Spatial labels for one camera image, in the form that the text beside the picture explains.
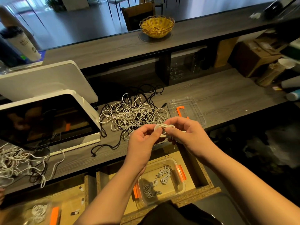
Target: monitor stand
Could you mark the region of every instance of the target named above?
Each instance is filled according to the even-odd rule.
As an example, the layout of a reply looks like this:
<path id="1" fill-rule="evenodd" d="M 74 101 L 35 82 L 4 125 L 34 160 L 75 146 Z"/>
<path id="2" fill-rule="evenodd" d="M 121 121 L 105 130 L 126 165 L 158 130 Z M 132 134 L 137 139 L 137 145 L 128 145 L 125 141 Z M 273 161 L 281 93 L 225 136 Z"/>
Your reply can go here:
<path id="1" fill-rule="evenodd" d="M 94 133 L 88 136 L 70 140 L 61 144 L 50 146 L 50 156 L 57 155 L 63 152 L 71 151 L 77 148 L 88 146 L 100 142 L 100 133 Z"/>

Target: gray wood surface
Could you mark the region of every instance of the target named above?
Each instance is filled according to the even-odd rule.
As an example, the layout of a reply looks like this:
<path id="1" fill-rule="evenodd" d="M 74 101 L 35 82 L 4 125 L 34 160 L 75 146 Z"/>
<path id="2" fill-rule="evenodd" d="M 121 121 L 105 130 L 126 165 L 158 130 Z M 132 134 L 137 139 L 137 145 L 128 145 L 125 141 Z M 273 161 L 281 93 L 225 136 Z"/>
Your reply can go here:
<path id="1" fill-rule="evenodd" d="M 170 38 L 161 42 L 141 41 L 139 35 L 142 32 L 134 31 L 48 50 L 43 64 L 73 60 L 82 69 L 235 32 L 241 32 L 242 35 L 244 30 L 259 31 L 262 30 L 262 26 L 279 22 L 249 18 L 251 14 L 262 11 L 267 5 L 260 4 L 175 23 Z M 288 15 L 280 22 L 299 17 L 300 11 Z"/>
<path id="2" fill-rule="evenodd" d="M 244 78 L 236 69 L 204 76 L 194 80 L 168 86 L 160 96 L 153 101 L 157 107 L 171 99 L 192 96 L 204 115 L 206 128 L 230 121 L 243 115 L 253 113 L 286 101 L 283 91 L 274 91 L 271 87 L 257 86 L 253 79 Z M 104 125 L 107 137 L 101 139 L 101 144 L 115 145 L 120 132 L 110 131 L 110 124 Z M 91 157 L 90 149 L 94 145 L 68 151 L 65 160 L 58 165 L 54 178 L 58 178 L 97 164 L 126 155 L 127 142 L 121 141 L 116 150 L 103 147 L 96 157 Z M 48 162 L 46 178 L 49 178 L 54 163 L 62 159 L 62 154 L 52 156 Z M 12 193 L 32 186 L 28 178 L 22 178 L 6 189 Z"/>

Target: potted plant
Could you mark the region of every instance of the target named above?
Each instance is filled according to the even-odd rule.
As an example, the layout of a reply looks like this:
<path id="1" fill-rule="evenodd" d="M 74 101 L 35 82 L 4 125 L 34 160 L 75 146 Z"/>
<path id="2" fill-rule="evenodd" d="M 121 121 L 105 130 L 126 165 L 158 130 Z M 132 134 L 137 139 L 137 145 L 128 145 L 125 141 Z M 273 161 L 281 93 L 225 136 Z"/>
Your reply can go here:
<path id="1" fill-rule="evenodd" d="M 62 0 L 47 0 L 46 4 L 49 8 L 53 9 L 55 12 L 65 11 L 66 7 Z"/>

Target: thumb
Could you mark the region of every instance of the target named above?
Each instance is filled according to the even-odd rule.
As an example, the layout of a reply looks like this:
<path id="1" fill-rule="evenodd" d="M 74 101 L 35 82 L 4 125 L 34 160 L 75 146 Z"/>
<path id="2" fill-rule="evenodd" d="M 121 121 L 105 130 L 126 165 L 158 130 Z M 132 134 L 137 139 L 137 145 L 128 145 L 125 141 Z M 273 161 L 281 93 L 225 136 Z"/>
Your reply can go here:
<path id="1" fill-rule="evenodd" d="M 168 135 L 179 139 L 181 142 L 183 142 L 185 137 L 186 137 L 185 133 L 182 132 L 181 130 L 177 129 L 177 128 L 167 127 L 167 128 L 165 128 L 165 132 Z"/>
<path id="2" fill-rule="evenodd" d="M 159 139 L 161 133 L 163 132 L 163 129 L 162 128 L 157 128 L 151 135 L 150 137 L 148 138 L 148 141 L 151 143 L 151 144 L 155 144 L 155 142 Z"/>

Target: drawer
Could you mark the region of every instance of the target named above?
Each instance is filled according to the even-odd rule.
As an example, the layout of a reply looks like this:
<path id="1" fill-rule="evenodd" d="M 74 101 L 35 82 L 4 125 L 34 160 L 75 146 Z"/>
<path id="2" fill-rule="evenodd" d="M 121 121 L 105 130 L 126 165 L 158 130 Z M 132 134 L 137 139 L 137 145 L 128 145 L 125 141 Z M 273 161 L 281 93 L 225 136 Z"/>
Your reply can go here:
<path id="1" fill-rule="evenodd" d="M 46 185 L 42 189 L 12 193 L 7 195 L 4 201 L 11 206 L 0 211 L 0 225 L 24 224 L 26 222 L 24 216 L 28 218 L 28 215 L 31 215 L 31 208 L 34 205 L 48 201 L 52 202 L 52 205 L 60 206 L 60 224 L 72 225 L 96 195 L 96 178 L 84 174 Z M 71 215 L 77 210 L 79 210 L 78 214 Z M 16 219 L 16 216 L 17 222 L 10 223 L 9 221 Z"/>
<path id="2" fill-rule="evenodd" d="M 163 148 L 152 151 L 148 164 L 159 161 L 164 158 L 173 158 L 178 165 L 181 165 L 185 174 L 185 192 L 171 197 L 171 201 L 182 207 L 193 203 L 210 195 L 221 192 L 219 187 L 214 187 L 204 166 L 190 154 L 182 145 L 174 148 L 168 145 Z M 124 161 L 119 161 L 97 169 L 97 193 L 99 193 L 105 185 L 111 180 L 116 172 L 121 168 Z M 143 217 L 155 207 L 139 208 L 136 204 L 134 193 L 131 194 L 127 204 L 121 224 L 137 224 Z"/>

